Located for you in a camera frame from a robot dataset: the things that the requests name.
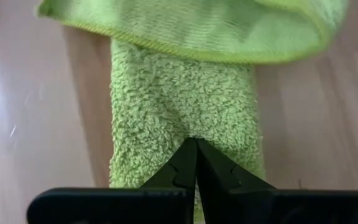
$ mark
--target terry cloth towel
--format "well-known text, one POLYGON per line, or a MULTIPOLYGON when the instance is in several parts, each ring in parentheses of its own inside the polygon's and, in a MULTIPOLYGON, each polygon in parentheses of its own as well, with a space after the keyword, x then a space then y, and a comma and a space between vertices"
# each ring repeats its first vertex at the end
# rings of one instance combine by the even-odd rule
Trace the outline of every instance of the terry cloth towel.
POLYGON ((205 138, 263 177, 251 64, 325 48, 346 7, 347 0, 44 0, 38 13, 114 38, 111 187, 138 187, 187 137, 205 138))

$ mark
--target green microfiber cloth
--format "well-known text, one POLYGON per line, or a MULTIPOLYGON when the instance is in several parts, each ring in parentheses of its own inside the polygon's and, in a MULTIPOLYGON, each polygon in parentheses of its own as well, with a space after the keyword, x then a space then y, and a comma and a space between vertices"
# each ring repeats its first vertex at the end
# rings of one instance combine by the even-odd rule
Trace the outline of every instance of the green microfiber cloth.
MULTIPOLYGON (((205 138, 263 178, 251 63, 323 49, 346 6, 347 0, 45 0, 39 15, 114 38, 111 187, 139 187, 187 137, 205 138)), ((200 220, 199 196, 195 203, 200 220)))

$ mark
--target laminate floor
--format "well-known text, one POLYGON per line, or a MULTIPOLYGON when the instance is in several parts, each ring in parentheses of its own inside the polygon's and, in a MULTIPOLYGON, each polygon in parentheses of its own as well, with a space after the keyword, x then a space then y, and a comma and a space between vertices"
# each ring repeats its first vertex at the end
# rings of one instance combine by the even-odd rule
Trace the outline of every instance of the laminate floor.
MULTIPOLYGON (((0 223, 51 187, 108 185, 109 39, 0 0, 0 223)), ((358 189, 358 1, 327 51, 257 67, 267 178, 358 189)))

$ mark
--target towel fabric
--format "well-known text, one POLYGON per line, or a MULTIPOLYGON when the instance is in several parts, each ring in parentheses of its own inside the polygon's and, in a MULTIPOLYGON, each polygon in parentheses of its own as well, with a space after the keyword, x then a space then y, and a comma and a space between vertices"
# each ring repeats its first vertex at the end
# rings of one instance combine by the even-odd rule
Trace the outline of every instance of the towel fabric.
MULTIPOLYGON (((263 178, 250 63, 324 48, 346 6, 347 0, 45 0, 39 15, 114 37, 111 187, 138 187, 187 137, 206 139, 263 178)), ((200 220, 199 197, 195 203, 200 220)))

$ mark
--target black holder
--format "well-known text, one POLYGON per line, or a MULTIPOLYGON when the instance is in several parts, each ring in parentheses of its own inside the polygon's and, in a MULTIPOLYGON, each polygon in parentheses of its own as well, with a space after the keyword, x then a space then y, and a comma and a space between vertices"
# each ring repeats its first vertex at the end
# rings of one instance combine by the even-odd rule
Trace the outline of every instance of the black holder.
POLYGON ((193 223, 196 177, 207 224, 358 223, 358 191, 278 190, 194 138, 139 189, 48 190, 32 201, 27 220, 193 223))

